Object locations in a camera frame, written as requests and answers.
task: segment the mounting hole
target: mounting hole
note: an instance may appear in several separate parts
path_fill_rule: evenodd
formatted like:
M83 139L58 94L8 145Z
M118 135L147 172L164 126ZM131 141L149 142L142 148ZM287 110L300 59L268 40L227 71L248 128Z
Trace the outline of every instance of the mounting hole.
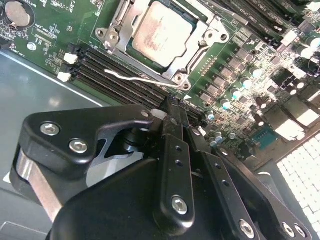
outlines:
M227 34L222 34L220 37L221 41L225 41L227 40L227 38L228 38Z
M182 161L180 161L180 160L175 160L175 164L178 166L178 167L183 167L184 166L184 164L182 163Z
M220 166L218 163L216 163L214 166L215 166L217 169L219 169L219 170L222 169L221 166Z
M176 126L179 126L179 123L177 120L175 120L174 118L171 118L171 122L176 125Z
M147 113L146 111L142 111L141 115L148 118L149 117L149 113Z
M100 38L102 38L102 37L105 35L104 32L101 31L101 30L98 30L98 31L96 32L96 34L97 34Z
M179 147L179 146L175 146L175 150L177 150L178 152L182 152L182 149L181 149L181 147Z
M223 183L226 187L230 187L230 184L229 184L226 180L222 180L222 183Z

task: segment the screw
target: screw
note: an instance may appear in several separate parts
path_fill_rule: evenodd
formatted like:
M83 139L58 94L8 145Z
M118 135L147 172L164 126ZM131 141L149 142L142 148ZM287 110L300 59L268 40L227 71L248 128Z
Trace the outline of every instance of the screw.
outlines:
M178 73L174 76L176 82L181 82L184 79L184 76L181 73Z
M192 129L192 132L197 135L197 136L200 136L200 132L197 130L197 129Z
M69 143L69 148L77 154L84 154L88 150L87 144L80 139L72 140Z
M30 50L30 51L35 51L37 50L37 45L34 42L28 42L26 47Z
M302 237L304 237L304 238L307 237L307 234L305 233L305 231L299 225L295 224L294 227Z
M255 232L252 228L252 226L247 223L245 220L241 219L239 222L239 226L241 231L249 238L254 239L255 238Z
M53 123L45 123L40 127L40 131L48 136L55 136L60 133L60 128Z
M181 197L175 196L172 198L172 207L180 215L187 214L188 206Z
M296 235L295 235L295 232L292 230L292 228L286 224L285 222L282 223L282 226L284 228L284 231L292 238L294 238Z

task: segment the screw hole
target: screw hole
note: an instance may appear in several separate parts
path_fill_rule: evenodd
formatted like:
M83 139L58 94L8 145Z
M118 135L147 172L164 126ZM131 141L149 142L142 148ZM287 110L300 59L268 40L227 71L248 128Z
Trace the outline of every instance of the screw hole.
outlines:
M104 36L104 32L101 31L101 30L98 30L98 31L96 32L96 34L97 34L99 37L103 37L103 36Z
M221 41L225 41L225 40L227 40L227 38L228 38L228 36L226 34L222 34L220 39L221 39Z
M175 150L177 150L178 152L182 152L182 149L181 149L181 147L179 147L179 146L175 146Z
M221 166L220 166L218 163L216 163L214 166L215 166L217 169L219 169L219 170L222 169Z
M184 164L182 163L182 161L180 161L180 160L175 160L175 164L178 166L178 167L183 167L184 166Z
M230 184L229 184L226 180L222 180L222 183L223 183L226 187L230 187Z

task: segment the gray metal surface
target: gray metal surface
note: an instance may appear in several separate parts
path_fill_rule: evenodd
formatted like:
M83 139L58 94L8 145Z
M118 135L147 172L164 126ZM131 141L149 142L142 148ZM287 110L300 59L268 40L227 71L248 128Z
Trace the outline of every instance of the gray metal surface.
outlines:
M56 81L13 54L0 52L0 63L0 240L43 240L51 228L45 210L5 182L9 180L22 122L33 113L107 104Z

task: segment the capacitor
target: capacitor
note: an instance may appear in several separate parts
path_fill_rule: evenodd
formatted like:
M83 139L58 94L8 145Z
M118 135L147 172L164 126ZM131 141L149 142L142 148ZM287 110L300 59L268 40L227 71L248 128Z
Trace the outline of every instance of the capacitor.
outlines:
M308 48L305 46L298 47L296 53L304 59L311 59L315 54L312 48Z
M206 115L208 116L208 120L211 122L215 119L214 111L208 111Z
M263 99L261 97L257 97L255 99L255 102L259 106L260 109L265 109L267 107L267 104L265 103L265 101L263 101Z
M209 139L209 143L210 143L210 147L215 147L218 143L216 142L216 138L214 138L214 137L211 137L210 139Z
M258 124L259 127L262 127L263 125L265 125L264 120L262 119L262 117L259 114L255 114L253 116L255 122Z
M220 103L221 103L221 105L222 105L222 108L223 109L225 109L225 110L228 110L228 109L230 109L231 108L231 103L230 103L230 101L228 100L228 99L222 99L221 101L220 101Z
M259 69L256 66L250 68L249 72L255 79L261 78L262 74L264 73L261 69Z
M305 43L311 48L316 49L320 47L320 38L311 36L305 41Z
M286 89L285 89L291 96L295 95L297 93L297 90L295 89L294 86L289 85Z
M245 89L250 89L253 85L252 81L248 77L244 77L240 80L240 83Z
M294 80L294 82L292 83L297 89L303 89L305 84L300 81L299 79Z
M224 140L224 138L222 137L222 133L221 132L216 132L215 134L214 134L214 137L215 137L215 141L217 142L217 143L221 143L223 140Z
M234 98L234 99L239 99L240 97L241 97L241 92L240 92L240 90L238 89L238 88L232 88L231 90L230 90L230 93L232 94L232 97Z

